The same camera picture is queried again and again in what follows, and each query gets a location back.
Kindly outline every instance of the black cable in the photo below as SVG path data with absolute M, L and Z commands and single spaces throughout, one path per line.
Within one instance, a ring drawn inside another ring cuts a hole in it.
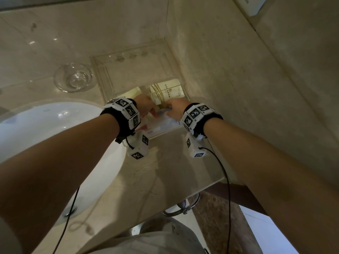
M 134 149 L 134 147 L 131 146 L 131 145 L 129 144 L 129 142 L 128 142 L 128 140 L 127 140 L 127 137 L 126 137 L 126 142 L 127 142 L 128 146 L 129 146 L 131 149 Z
M 224 168 L 224 166 L 222 165 L 221 161 L 219 160 L 219 158 L 214 154 L 214 152 L 212 152 L 210 149 L 207 149 L 205 147 L 199 147 L 199 149 L 205 149 L 205 150 L 208 150 L 210 153 L 212 153 L 214 155 L 214 157 L 217 158 L 220 166 L 222 167 L 222 170 L 224 172 L 224 175 L 226 177 L 226 180 L 227 180 L 227 187 L 228 187 L 228 220 L 229 220 L 229 225 L 230 225 L 230 228 L 228 230 L 228 239 L 227 239 L 227 251 L 226 253 L 228 254 L 228 248 L 229 248 L 229 245 L 230 245 L 230 237 L 231 237 L 231 190 L 230 190 L 230 182 L 228 180 L 228 176 L 227 176 L 227 173 L 226 173 L 226 170 Z
M 67 227 L 67 225 L 68 225 L 68 221 L 70 220 L 70 215 L 71 215 L 71 213 L 72 213 L 73 206 L 74 206 L 75 200 L 76 200 L 76 198 L 77 198 L 79 189 L 80 189 L 80 187 L 77 189 L 77 191 L 76 191 L 76 193 L 75 193 L 73 203 L 72 203 L 72 205 L 71 205 L 71 207 L 70 207 L 70 212 L 69 212 L 68 215 L 67 215 L 67 221 L 66 221 L 66 224 L 65 224 L 64 231 L 62 232 L 62 234 L 61 234 L 61 236 L 60 236 L 60 239 L 59 239 L 57 245 L 55 246 L 55 249 L 54 249 L 54 251 L 53 251 L 52 254 L 54 254 L 54 253 L 57 251 L 57 248 L 58 248 L 58 246 L 59 246 L 59 244 L 60 244 L 60 242 L 61 242 L 61 240 L 62 240 L 62 237 L 63 237 L 63 235 L 65 234 L 66 227 Z

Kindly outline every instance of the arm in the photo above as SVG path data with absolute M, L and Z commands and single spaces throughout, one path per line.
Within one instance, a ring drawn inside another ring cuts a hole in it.
M 180 119 L 190 103 L 172 100 Z M 260 137 L 212 118 L 204 133 L 299 253 L 339 251 L 339 193 L 310 168 Z
M 155 115 L 146 95 L 135 98 L 141 115 Z M 67 129 L 0 164 L 0 217 L 31 253 L 119 133 L 109 114 Z

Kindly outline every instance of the sink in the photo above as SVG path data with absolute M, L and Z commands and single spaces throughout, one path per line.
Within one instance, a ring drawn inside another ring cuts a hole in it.
M 101 110 L 102 107 L 88 102 L 53 102 L 23 106 L 0 116 L 0 163 L 67 128 L 97 117 Z M 104 193 L 118 174 L 125 154 L 122 144 L 112 142 L 80 186 L 75 201 L 77 209 L 72 217 L 86 210 Z M 66 206 L 68 210 L 74 195 Z M 64 221 L 66 217 L 61 215 L 55 225 Z

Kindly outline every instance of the countertop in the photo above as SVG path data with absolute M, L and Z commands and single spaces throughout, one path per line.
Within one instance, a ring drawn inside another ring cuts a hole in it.
M 40 100 L 63 98 L 103 105 L 98 86 L 79 93 L 57 89 L 47 77 L 7 86 L 0 92 L 0 114 Z M 193 159 L 184 148 L 186 130 L 180 128 L 150 140 L 146 158 L 125 158 L 121 171 L 104 194 L 86 211 L 71 218 L 57 253 L 76 253 L 162 212 L 188 196 L 223 179 L 215 157 Z M 34 251 L 51 253 L 65 224 L 51 229 Z

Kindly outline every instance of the brown marble floor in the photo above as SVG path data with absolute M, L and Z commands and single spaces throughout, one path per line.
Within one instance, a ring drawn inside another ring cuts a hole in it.
M 228 201 L 202 191 L 193 213 L 211 254 L 226 253 L 228 237 Z M 239 205 L 231 202 L 231 254 L 262 254 Z

